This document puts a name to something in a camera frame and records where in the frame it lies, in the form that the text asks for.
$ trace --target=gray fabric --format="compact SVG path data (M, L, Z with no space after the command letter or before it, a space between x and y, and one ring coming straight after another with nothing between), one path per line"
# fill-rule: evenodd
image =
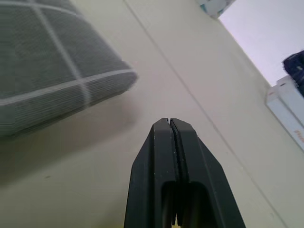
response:
M137 79L67 0L0 0L0 27L0 137L121 94Z

